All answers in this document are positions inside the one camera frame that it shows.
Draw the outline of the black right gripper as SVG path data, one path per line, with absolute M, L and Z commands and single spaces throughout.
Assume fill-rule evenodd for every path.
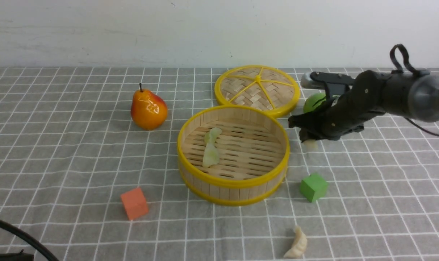
M 364 123 L 385 114 L 380 106 L 386 78 L 371 70 L 355 79 L 338 73 L 314 72 L 313 81 L 323 84 L 327 100 L 317 109 L 288 118 L 289 128 L 299 128 L 300 142 L 339 140 L 360 132 Z

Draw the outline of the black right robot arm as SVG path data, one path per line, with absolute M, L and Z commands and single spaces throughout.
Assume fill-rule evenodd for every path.
M 428 70 L 419 75 L 404 72 L 361 72 L 356 78 L 340 73 L 310 72 L 302 76 L 303 88 L 325 91 L 316 109 L 288 118 L 289 128 L 299 128 L 302 142 L 337 141 L 361 132 L 364 123 L 386 113 L 427 123 L 439 121 L 439 76 Z

